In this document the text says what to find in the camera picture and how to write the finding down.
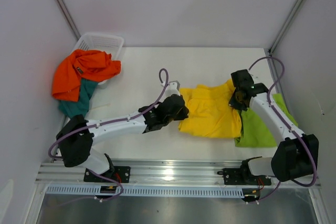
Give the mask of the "yellow shorts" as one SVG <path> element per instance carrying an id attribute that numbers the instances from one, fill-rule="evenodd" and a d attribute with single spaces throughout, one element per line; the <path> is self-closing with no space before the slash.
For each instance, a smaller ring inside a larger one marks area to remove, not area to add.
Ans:
<path id="1" fill-rule="evenodd" d="M 199 84 L 196 88 L 181 88 L 189 113 L 179 123 L 179 131 L 197 137 L 240 137 L 240 115 L 229 105 L 234 90 L 231 79 L 216 87 Z"/>

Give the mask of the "lime green shorts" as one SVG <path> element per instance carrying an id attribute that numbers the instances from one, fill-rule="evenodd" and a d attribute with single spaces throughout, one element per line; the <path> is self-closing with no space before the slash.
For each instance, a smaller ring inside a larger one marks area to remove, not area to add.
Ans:
<path id="1" fill-rule="evenodd" d="M 260 93 L 251 98 L 246 111 L 236 112 L 242 124 L 240 136 L 235 138 L 237 147 L 276 147 L 285 138 L 294 138 L 293 131 L 303 135 L 280 94 Z"/>

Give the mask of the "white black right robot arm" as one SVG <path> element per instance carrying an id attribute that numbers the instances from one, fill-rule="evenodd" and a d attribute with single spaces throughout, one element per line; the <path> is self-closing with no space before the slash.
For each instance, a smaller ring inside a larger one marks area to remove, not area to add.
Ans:
<path id="1" fill-rule="evenodd" d="M 236 110 L 252 110 L 264 122 L 277 142 L 272 157 L 256 157 L 247 160 L 240 170 L 240 179 L 251 184 L 258 176 L 270 176 L 280 182 L 297 182 L 298 178 L 312 175 L 308 186 L 317 180 L 319 141 L 313 134 L 307 135 L 299 129 L 280 109 L 263 83 L 255 83 L 248 70 L 231 74 L 234 93 L 229 105 Z"/>

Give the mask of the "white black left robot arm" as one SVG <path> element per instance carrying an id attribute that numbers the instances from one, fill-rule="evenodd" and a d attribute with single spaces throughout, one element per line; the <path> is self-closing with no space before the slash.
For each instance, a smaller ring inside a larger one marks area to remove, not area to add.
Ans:
<path id="1" fill-rule="evenodd" d="M 57 134 L 56 142 L 65 167 L 83 166 L 102 182 L 108 182 L 114 176 L 112 161 L 108 154 L 94 150 L 94 145 L 120 135 L 158 131 L 172 121 L 187 119 L 188 113 L 183 97 L 173 94 L 163 102 L 143 106 L 124 118 L 104 122 L 76 115 Z"/>

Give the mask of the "orange shorts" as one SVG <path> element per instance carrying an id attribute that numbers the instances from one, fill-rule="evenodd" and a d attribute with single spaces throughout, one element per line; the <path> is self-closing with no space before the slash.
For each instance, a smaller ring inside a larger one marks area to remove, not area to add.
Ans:
<path id="1" fill-rule="evenodd" d="M 121 61 L 100 50 L 76 49 L 57 67 L 52 84 L 56 100 L 77 102 L 81 80 L 94 82 L 109 80 L 121 72 Z"/>

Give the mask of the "teal shorts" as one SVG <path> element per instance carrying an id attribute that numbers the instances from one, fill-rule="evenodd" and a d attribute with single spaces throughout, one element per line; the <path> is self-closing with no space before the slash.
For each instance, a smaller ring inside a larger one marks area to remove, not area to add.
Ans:
<path id="1" fill-rule="evenodd" d="M 97 86 L 97 82 L 81 79 L 78 101 L 59 101 L 58 109 L 70 119 L 76 115 L 86 116 L 90 109 L 90 99 Z"/>

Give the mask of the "white plastic laundry basket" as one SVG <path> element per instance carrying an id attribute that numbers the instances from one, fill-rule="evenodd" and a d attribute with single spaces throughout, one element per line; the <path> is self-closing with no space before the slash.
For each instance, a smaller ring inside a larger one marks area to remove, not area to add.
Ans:
<path id="1" fill-rule="evenodd" d="M 75 44 L 73 51 L 100 50 L 112 55 L 113 60 L 120 60 L 124 39 L 111 33 L 88 32 L 83 34 Z"/>

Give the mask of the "aluminium frame rail front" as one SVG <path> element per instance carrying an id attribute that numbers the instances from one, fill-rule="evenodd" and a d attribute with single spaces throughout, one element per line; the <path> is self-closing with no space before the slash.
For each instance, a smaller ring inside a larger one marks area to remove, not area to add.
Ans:
<path id="1" fill-rule="evenodd" d="M 135 186 L 193 186 L 215 187 L 224 184 L 217 172 L 223 168 L 238 168 L 241 161 L 196 162 L 196 161 L 150 161 L 115 159 L 115 166 L 129 166 L 128 185 Z M 66 168 L 61 161 L 42 163 L 37 173 L 37 184 L 84 184 L 85 168 Z"/>

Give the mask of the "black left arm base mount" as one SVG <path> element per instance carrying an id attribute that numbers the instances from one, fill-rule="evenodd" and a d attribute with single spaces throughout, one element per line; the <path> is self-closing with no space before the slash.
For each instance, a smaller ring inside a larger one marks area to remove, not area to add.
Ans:
<path id="1" fill-rule="evenodd" d="M 113 179 L 119 183 L 129 183 L 130 175 L 131 175 L 131 167 L 130 166 L 115 166 L 114 172 L 107 171 L 103 173 L 101 176 Z M 91 182 L 91 183 L 109 183 L 109 180 L 106 180 L 104 178 L 97 177 L 92 172 L 90 172 L 88 169 L 85 170 L 84 182 Z"/>

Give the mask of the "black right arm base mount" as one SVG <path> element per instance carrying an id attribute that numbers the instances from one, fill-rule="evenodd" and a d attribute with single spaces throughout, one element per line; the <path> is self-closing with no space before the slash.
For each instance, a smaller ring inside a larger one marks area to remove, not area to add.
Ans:
<path id="1" fill-rule="evenodd" d="M 246 168 L 223 168 L 217 172 L 225 185 L 270 186 L 271 179 L 264 175 L 252 175 Z"/>

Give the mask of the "aluminium corner post right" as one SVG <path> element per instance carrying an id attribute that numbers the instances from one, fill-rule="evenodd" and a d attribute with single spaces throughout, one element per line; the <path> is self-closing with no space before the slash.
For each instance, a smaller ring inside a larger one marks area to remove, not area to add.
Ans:
<path id="1" fill-rule="evenodd" d="M 274 38 L 271 46 L 268 49 L 268 53 L 270 56 L 274 54 L 277 47 L 280 45 L 281 41 L 283 40 L 284 36 L 286 35 L 287 31 L 290 29 L 292 23 L 295 21 L 297 15 L 299 14 L 300 10 L 302 9 L 306 0 L 295 0 L 290 12 L 288 13 L 285 21 L 281 25 L 279 31 L 277 32 L 276 37 Z"/>

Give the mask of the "aluminium corner post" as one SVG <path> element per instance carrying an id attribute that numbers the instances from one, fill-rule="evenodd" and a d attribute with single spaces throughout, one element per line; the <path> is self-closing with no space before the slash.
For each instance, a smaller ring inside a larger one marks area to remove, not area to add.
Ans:
<path id="1" fill-rule="evenodd" d="M 66 2 L 64 0 L 55 0 L 56 5 L 58 6 L 61 14 L 63 15 L 66 24 L 68 25 L 71 33 L 73 36 L 78 40 L 81 37 L 81 34 L 77 28 L 77 25 L 66 5 Z"/>
<path id="2" fill-rule="evenodd" d="M 271 46 L 268 49 L 268 53 L 270 56 L 274 54 L 277 47 L 280 45 L 281 41 L 283 40 L 284 36 L 286 35 L 287 31 L 290 29 L 292 23 L 295 21 L 297 15 L 299 14 L 300 10 L 302 9 L 306 0 L 295 0 L 290 12 L 288 13 L 285 21 L 281 25 L 279 31 L 277 32 L 276 37 L 274 38 Z"/>

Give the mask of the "aluminium corner post left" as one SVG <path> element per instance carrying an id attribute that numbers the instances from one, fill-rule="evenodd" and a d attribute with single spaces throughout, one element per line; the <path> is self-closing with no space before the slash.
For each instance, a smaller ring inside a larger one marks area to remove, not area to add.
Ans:
<path id="1" fill-rule="evenodd" d="M 81 34 L 77 28 L 77 25 L 66 5 L 66 2 L 64 0 L 55 0 L 56 5 L 58 6 L 61 14 L 63 15 L 66 24 L 68 25 L 71 33 L 73 36 L 78 40 L 81 37 Z"/>

